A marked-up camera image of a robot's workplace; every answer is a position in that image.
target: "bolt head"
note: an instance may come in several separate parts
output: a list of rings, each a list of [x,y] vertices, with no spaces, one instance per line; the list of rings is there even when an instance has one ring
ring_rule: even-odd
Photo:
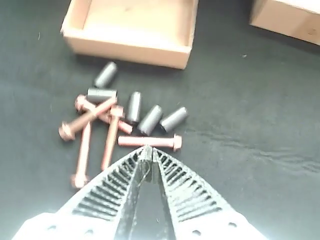
[[[122,118],[124,116],[124,107],[123,106],[114,105],[114,106],[112,106],[112,108],[110,110],[110,114],[113,117]]]
[[[180,135],[173,135],[173,151],[177,151],[182,147],[182,137]]]
[[[59,127],[58,131],[59,131],[60,137],[65,141],[76,139],[76,136],[73,132],[71,132],[69,125],[64,121],[62,122],[62,125],[61,127]]]
[[[86,103],[87,98],[85,95],[79,95],[76,97],[74,102],[74,107],[78,112],[81,112],[84,108],[84,104]]]
[[[72,175],[71,185],[75,189],[82,189],[89,182],[89,178],[86,175]]]

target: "dark surface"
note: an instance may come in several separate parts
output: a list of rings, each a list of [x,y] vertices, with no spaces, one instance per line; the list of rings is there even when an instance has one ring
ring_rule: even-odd
[[[0,0],[1,239],[74,194],[79,138],[65,144],[58,126],[76,116],[75,97],[106,61],[75,57],[66,46],[59,30],[68,4]],[[201,1],[185,71],[117,61],[112,88],[124,105],[141,91],[144,111],[186,106],[190,117],[176,131],[183,147],[172,155],[270,239],[317,240],[320,47],[249,26],[249,9],[244,1]],[[106,134],[97,122],[91,177],[100,171]],[[116,147],[113,160],[131,150]],[[157,197],[143,198],[141,226],[162,215]]]

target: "gray cylinder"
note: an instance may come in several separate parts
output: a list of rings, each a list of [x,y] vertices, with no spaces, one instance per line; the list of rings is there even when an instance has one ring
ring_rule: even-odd
[[[184,106],[180,107],[178,110],[163,118],[160,121],[160,127],[168,133],[179,126],[188,116],[189,113],[187,109]]]
[[[89,87],[86,95],[86,99],[93,104],[100,104],[109,98],[115,98],[117,96],[117,90],[114,89],[99,89],[95,87]]]
[[[141,92],[133,92],[129,97],[128,106],[125,114],[125,119],[129,124],[136,125],[140,121],[141,103]]]
[[[139,123],[137,129],[141,134],[150,136],[156,125],[163,116],[162,108],[159,105],[154,105],[146,116]]]
[[[117,65],[113,61],[108,62],[94,80],[93,86],[99,89],[107,87],[116,75],[117,70]]]

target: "hole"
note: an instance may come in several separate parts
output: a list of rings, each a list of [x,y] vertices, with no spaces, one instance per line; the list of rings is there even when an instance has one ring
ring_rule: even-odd
[[[94,231],[92,229],[89,229],[88,231],[86,231],[84,233],[84,235],[86,235],[86,236],[92,236],[93,234],[94,234]]]
[[[221,207],[216,207],[214,210],[213,210],[213,212],[220,212],[222,210],[222,208]]]
[[[229,222],[228,226],[232,228],[236,228],[237,224],[235,224],[234,222]]]
[[[198,237],[200,237],[200,236],[201,236],[201,232],[200,232],[200,231],[198,231],[198,230],[194,230],[194,231],[192,231],[192,234],[193,234],[194,236],[198,236]]]
[[[48,231],[53,231],[56,230],[57,226],[56,225],[51,225],[50,227],[47,228]]]

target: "black table surface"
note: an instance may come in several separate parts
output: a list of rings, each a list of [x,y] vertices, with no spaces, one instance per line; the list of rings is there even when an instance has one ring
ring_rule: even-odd
[[[58,126],[77,116],[75,97],[107,60],[75,56],[65,44],[59,31],[69,2],[0,0],[1,239],[75,193],[79,138],[65,144]],[[120,104],[141,91],[144,111],[186,106],[190,117],[176,130],[183,146],[172,155],[266,237],[317,240],[320,47],[249,26],[250,4],[200,1],[185,70],[116,61],[112,88]],[[106,134],[95,123],[90,177],[100,172]],[[117,146],[113,161],[133,149]],[[159,195],[151,185],[142,191],[137,239],[155,239]]]

